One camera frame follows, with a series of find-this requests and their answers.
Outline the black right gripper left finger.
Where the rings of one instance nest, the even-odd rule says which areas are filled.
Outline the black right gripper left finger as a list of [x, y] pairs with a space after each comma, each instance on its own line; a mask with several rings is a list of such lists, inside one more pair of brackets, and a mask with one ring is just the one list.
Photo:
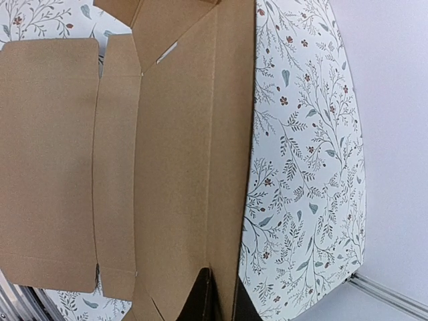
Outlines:
[[177, 321], [218, 321], [220, 319], [215, 280], [211, 269], [204, 267], [199, 271]]

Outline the brown cardboard box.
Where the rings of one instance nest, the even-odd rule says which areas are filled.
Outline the brown cardboard box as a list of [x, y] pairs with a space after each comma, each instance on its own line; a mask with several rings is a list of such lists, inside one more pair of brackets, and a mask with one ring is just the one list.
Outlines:
[[233, 320], [254, 1], [97, 1], [129, 35], [1, 50], [1, 271], [177, 320], [202, 268]]

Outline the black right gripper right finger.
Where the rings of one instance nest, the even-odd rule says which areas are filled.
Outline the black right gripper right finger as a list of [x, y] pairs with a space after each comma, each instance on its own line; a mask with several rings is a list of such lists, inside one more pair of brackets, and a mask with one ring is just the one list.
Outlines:
[[240, 278], [237, 279], [235, 293], [234, 321], [261, 321], [251, 298]]

